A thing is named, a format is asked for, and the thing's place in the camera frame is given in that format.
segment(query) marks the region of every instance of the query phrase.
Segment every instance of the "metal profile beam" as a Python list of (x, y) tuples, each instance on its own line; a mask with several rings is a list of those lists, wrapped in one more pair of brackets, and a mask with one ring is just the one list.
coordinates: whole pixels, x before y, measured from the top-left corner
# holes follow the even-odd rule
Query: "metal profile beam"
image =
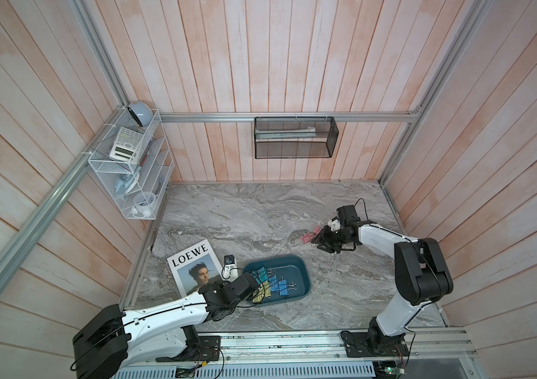
[[(405, 336), (412, 345), (410, 359), (474, 358), (477, 357), (464, 328), (416, 327)], [(366, 333), (367, 329), (351, 332)], [(325, 361), (383, 361), (397, 360), (395, 356), (347, 358), (340, 337), (341, 330), (281, 330), (278, 332), (199, 332), (199, 337), (220, 336), (221, 347), (229, 363), (306, 363)], [(129, 366), (157, 367), (179, 365), (179, 362), (152, 362)]]
[(164, 123), (252, 123), (256, 117), (333, 117), (341, 123), (413, 123), (418, 114), (409, 111), (332, 112), (213, 112), (160, 113)]
[(123, 88), (121, 80), (119, 80), (119, 76), (117, 75), (117, 71), (113, 66), (111, 58), (108, 56), (108, 52), (102, 43), (98, 30), (95, 27), (94, 20), (91, 17), (85, 1), (69, 0), (69, 2), (70, 7), (72, 8), (76, 18), (79, 21), (79, 24), (81, 25), (81, 29), (85, 34), (85, 37), (87, 37), (87, 40), (91, 45), (94, 55), (98, 59), (102, 71), (104, 71), (104, 74), (108, 79), (108, 83), (110, 83), (113, 89), (113, 93), (120, 102), (120, 105), (129, 104), (127, 94), (125, 94), (125, 89)]
[(466, 16), (466, 19), (464, 19), (456, 38), (452, 42), (452, 45), (443, 59), (443, 62), (437, 70), (437, 74), (432, 79), (427, 93), (420, 102), (418, 118), (408, 126), (404, 134), (401, 136), (393, 151), (393, 154), (384, 168), (384, 173), (378, 179), (378, 182), (381, 186), (386, 186), (388, 184), (388, 180), (391, 178), (393, 172), (401, 162), (401, 158), (407, 152), (407, 149), (409, 148), (414, 137), (416, 137), (416, 134), (422, 126), (424, 119), (426, 119), (426, 116), (430, 113), (433, 106), (435, 106), (435, 100), (441, 91), (443, 91), (447, 80), (450, 78), (454, 68), (460, 61), (465, 48), (469, 45), (469, 42), (473, 38), (473, 35), (477, 29), (480, 27), (485, 14), (490, 9), (492, 4), (493, 0), (475, 0), (471, 6), (469, 14)]
[(140, 242), (140, 246), (136, 254), (136, 259), (131, 265), (129, 275), (127, 276), (127, 282), (125, 283), (125, 288), (123, 289), (123, 293), (119, 299), (119, 307), (121, 310), (133, 309), (136, 305), (138, 292), (140, 292), (140, 286), (142, 285), (144, 273), (146, 272), (148, 257), (152, 252), (154, 241), (157, 238), (158, 228), (163, 222), (163, 215), (165, 214), (165, 207), (167, 206), (168, 198), (169, 191), (166, 190), (165, 196), (163, 199), (161, 199), (161, 203), (159, 203), (157, 218), (152, 220), (144, 231), (142, 241)]
[[(113, 122), (121, 110), (115, 110), (109, 122)], [(87, 174), (89, 169), (88, 154), (90, 146), (95, 144), (101, 136), (106, 133), (109, 125), (106, 125), (100, 133), (87, 145), (83, 152), (77, 157), (75, 162), (53, 187), (43, 202), (35, 209), (35, 212), (26, 220), (20, 231), (16, 233), (7, 246), (0, 253), (0, 294), (7, 287), (7, 284), (14, 277), (30, 251), (43, 236), (55, 216), (68, 201), (70, 195)]]

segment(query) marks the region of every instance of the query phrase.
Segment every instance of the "white robotic arm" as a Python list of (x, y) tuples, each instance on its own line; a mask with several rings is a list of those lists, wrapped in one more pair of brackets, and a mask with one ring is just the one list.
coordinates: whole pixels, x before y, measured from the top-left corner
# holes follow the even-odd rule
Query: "white robotic arm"
[[(393, 260), (395, 244), (418, 242), (417, 238), (390, 231), (379, 224), (360, 226), (358, 232), (361, 244), (368, 246), (374, 253), (387, 255)], [(384, 335), (389, 337), (404, 334), (407, 324), (425, 305), (430, 303), (431, 300), (426, 300), (418, 305), (412, 305), (399, 292), (396, 292), (384, 311), (376, 317), (378, 327)]]
[[(338, 216), (312, 240), (319, 249), (340, 253), (355, 250), (357, 245), (363, 244), (377, 254), (394, 259), (398, 292), (386, 309), (372, 318), (365, 336), (367, 355), (362, 357), (391, 354), (394, 346), (407, 351), (401, 344), (407, 324), (424, 306), (454, 289), (439, 244), (431, 238), (417, 239), (390, 231), (370, 220), (362, 222), (352, 205), (336, 211)], [(346, 249), (345, 244), (352, 244), (353, 248)], [(349, 332), (342, 334), (342, 338), (349, 345), (359, 340), (359, 336), (352, 337)]]
[(77, 379), (108, 379), (136, 362), (201, 357), (212, 345), (202, 343), (193, 326), (221, 320), (257, 289), (256, 279), (245, 272), (156, 307), (121, 312), (117, 304), (108, 306), (72, 339), (76, 368), (71, 369)]
[[(393, 258), (398, 290), (386, 309), (371, 319), (367, 334), (342, 332), (347, 354), (392, 355), (396, 346), (405, 355), (407, 347), (402, 341), (408, 322), (423, 306), (453, 289), (439, 245), (434, 239), (407, 237), (369, 220), (361, 222), (352, 205), (338, 208), (337, 213), (313, 243), (329, 253), (355, 250), (363, 244)], [(343, 248), (345, 244), (353, 244), (353, 248)], [(122, 312), (117, 304), (108, 306), (72, 339), (76, 377), (108, 379), (132, 363), (158, 357), (187, 360), (196, 352), (201, 355), (200, 348), (208, 345), (201, 344), (193, 325), (221, 320), (257, 289), (256, 279), (245, 272), (232, 282), (206, 284), (185, 298), (156, 307)], [(365, 345), (357, 346), (359, 340), (365, 340)]]

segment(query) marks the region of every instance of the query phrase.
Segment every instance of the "wood panel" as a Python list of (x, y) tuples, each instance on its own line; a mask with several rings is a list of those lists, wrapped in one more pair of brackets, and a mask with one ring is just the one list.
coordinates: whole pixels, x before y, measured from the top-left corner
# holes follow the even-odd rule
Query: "wood panel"
[[(0, 0), (0, 253), (117, 105), (67, 2)], [(83, 180), (0, 295), (0, 377), (72, 377), (71, 338), (119, 300), (143, 231)]]
[(50, 372), (52, 378), (72, 379), (69, 357), (2, 344), (0, 357), (0, 378), (46, 378)]
[(490, 377), (537, 377), (537, 1), (492, 5), (387, 187)]
[[(86, 1), (121, 80), (161, 111), (413, 109), (472, 3)], [(174, 180), (378, 178), (406, 125), (357, 126), (328, 159), (254, 159), (249, 124), (173, 125)]]

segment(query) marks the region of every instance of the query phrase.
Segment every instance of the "white calculator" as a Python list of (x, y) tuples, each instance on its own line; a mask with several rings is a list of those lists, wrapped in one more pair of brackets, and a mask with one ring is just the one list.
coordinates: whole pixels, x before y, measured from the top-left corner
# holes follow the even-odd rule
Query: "white calculator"
[(121, 127), (109, 156), (117, 161), (129, 161), (131, 159), (133, 164), (138, 164), (140, 149), (142, 148), (138, 145), (143, 136), (143, 133)]

